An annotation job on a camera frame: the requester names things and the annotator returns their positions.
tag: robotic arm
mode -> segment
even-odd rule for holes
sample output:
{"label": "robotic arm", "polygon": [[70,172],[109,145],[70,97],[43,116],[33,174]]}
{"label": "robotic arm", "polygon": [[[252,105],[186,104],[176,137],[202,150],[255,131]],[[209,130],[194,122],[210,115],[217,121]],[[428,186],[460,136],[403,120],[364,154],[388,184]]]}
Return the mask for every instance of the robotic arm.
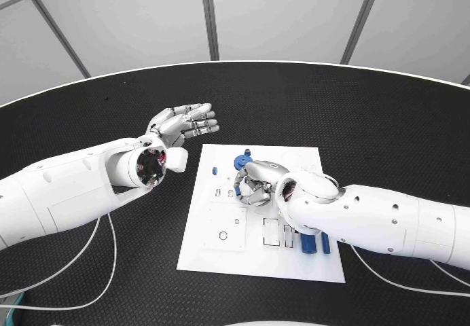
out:
{"label": "robotic arm", "polygon": [[245,204],[259,206],[274,198],[300,233],[321,230],[377,253],[432,259],[470,270],[470,208],[363,185],[340,188],[327,175],[285,171],[272,162],[246,163],[238,174],[253,190],[248,198],[238,196]]}
{"label": "robotic arm", "polygon": [[[184,139],[217,131],[210,104],[164,109],[145,134],[47,158],[0,180],[0,250],[76,228],[183,172]],[[112,185],[131,187],[115,194]]]}

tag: round table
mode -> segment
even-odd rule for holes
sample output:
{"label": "round table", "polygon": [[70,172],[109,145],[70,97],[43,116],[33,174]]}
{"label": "round table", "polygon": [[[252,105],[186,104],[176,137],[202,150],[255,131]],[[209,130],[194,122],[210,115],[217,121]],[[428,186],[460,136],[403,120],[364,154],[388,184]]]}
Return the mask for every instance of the round table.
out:
{"label": "round table", "polygon": [[[360,184],[470,206],[470,91],[416,76],[301,62],[203,62],[128,71],[57,87],[0,108],[0,178],[33,162],[137,137],[166,107],[212,103],[220,131],[187,140],[187,169],[111,213],[116,271],[88,308],[23,311],[24,325],[467,325],[470,299],[405,291],[340,246],[346,284],[176,270],[203,143],[318,147],[323,171]],[[93,222],[0,251],[1,292],[52,275]],[[429,261],[359,249],[409,287],[467,291]],[[112,265],[106,220],[82,257],[26,294],[31,306],[73,306],[102,291]],[[470,281],[470,272],[445,269]]]}

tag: white cable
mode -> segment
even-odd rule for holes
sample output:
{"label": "white cable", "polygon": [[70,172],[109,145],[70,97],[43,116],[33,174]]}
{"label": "white cable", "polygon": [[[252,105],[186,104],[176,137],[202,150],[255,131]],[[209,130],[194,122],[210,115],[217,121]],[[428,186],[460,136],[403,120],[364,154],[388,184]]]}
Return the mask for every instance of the white cable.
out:
{"label": "white cable", "polygon": [[353,247],[353,245],[350,245],[362,263],[364,264],[364,267],[373,272],[375,276],[383,280],[385,282],[388,282],[390,285],[395,285],[396,287],[401,287],[405,290],[411,290],[415,292],[424,292],[424,293],[432,293],[432,294],[441,294],[441,295],[455,295],[457,297],[470,297],[470,293],[458,293],[458,292],[445,292],[445,291],[432,291],[432,290],[425,290],[425,289],[416,289],[413,287],[405,287],[403,285],[399,285],[396,283],[393,283],[392,281],[389,281],[386,278],[383,278],[376,272],[375,270],[369,267],[367,263],[364,262],[364,260],[362,259],[360,255],[357,254],[356,248]]}
{"label": "white cable", "polygon": [[98,230],[99,220],[101,220],[101,218],[96,219],[95,229],[93,229],[93,232],[92,232],[92,234],[91,234],[91,236],[89,236],[88,242],[86,242],[86,244],[85,244],[85,246],[83,246],[80,252],[76,254],[76,256],[75,256],[75,258],[70,260],[70,262],[69,262],[69,263],[62,267],[62,269],[56,272],[56,274],[50,275],[44,280],[42,280],[39,283],[33,284],[31,286],[24,287],[24,289],[18,289],[18,290],[14,290],[14,291],[10,292],[10,293],[1,294],[1,295],[0,295],[0,299],[1,299],[3,297],[8,297],[10,295],[16,295],[16,294],[18,294],[18,293],[21,293],[21,292],[24,292],[24,291],[33,289],[33,288],[37,287],[40,284],[44,284],[49,280],[52,280],[52,278],[54,278],[54,277],[56,277],[56,276],[57,276],[57,275],[59,275],[59,274],[66,270],[66,268],[67,268],[67,267],[75,263],[75,260],[80,257],[80,254],[83,253],[83,251],[85,251],[86,248],[88,248],[88,245],[89,245],[89,243],[91,243],[91,240],[93,239],[93,236],[95,236],[95,233],[96,233],[96,230]]}
{"label": "white cable", "polygon": [[457,282],[461,282],[461,284],[464,284],[467,287],[470,287],[470,284],[465,283],[460,278],[457,278],[448,271],[445,271],[445,269],[442,269],[442,267],[435,263],[434,260],[429,260],[435,267],[445,273],[447,276],[450,276]]}
{"label": "white cable", "polygon": [[75,310],[75,309],[82,309],[85,307],[88,307],[91,304],[93,304],[99,298],[102,297],[102,295],[105,294],[105,291],[109,288],[109,284],[112,281],[112,276],[114,276],[114,270],[115,270],[115,260],[118,257],[118,246],[116,246],[116,241],[115,241],[115,231],[114,231],[114,226],[112,226],[112,222],[111,222],[111,215],[108,213],[108,219],[109,219],[109,226],[111,226],[111,231],[112,231],[112,239],[114,239],[114,261],[112,261],[112,271],[111,271],[111,276],[109,276],[109,281],[108,284],[105,285],[105,289],[102,290],[101,294],[98,295],[98,297],[95,298],[93,301],[88,302],[86,304],[80,305],[80,306],[75,306],[75,307],[34,307],[34,306],[16,306],[13,304],[0,304],[0,308],[8,308],[8,309],[24,309],[24,310],[46,310],[46,311],[63,311],[63,310]]}

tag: white paper sheet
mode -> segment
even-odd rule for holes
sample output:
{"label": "white paper sheet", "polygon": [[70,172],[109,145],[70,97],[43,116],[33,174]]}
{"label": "white paper sheet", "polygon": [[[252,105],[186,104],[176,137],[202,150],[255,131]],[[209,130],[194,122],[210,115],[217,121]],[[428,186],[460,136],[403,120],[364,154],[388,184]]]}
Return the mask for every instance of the white paper sheet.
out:
{"label": "white paper sheet", "polygon": [[[233,159],[246,148],[252,160],[279,163],[291,172],[321,172],[314,147],[203,145],[177,269],[344,283],[336,240],[330,238],[326,255],[318,235],[317,253],[304,254],[300,234],[278,216],[274,203],[252,207],[238,202]],[[240,190],[251,192],[245,184]]]}

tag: black table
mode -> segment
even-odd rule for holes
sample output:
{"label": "black table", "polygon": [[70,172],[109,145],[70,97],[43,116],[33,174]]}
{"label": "black table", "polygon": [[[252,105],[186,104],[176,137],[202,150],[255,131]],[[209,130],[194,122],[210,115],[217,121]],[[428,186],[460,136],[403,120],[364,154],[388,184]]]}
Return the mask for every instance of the black table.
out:
{"label": "black table", "polygon": [[[328,325],[467,325],[470,299],[405,291],[340,245],[346,284],[176,270],[203,143],[318,147],[340,185],[385,187],[470,206],[470,91],[395,73],[288,62],[210,62],[89,79],[0,108],[0,178],[33,162],[137,137],[164,108],[209,102],[220,131],[189,140],[187,170],[112,212],[116,274],[102,299],[67,312],[23,313],[23,325],[226,325],[288,320]],[[93,223],[0,252],[0,290],[47,277],[75,256]],[[359,250],[396,283],[467,291],[421,259]],[[73,306],[108,281],[104,219],[75,265],[26,294],[26,304]],[[467,282],[470,272],[445,267]]]}

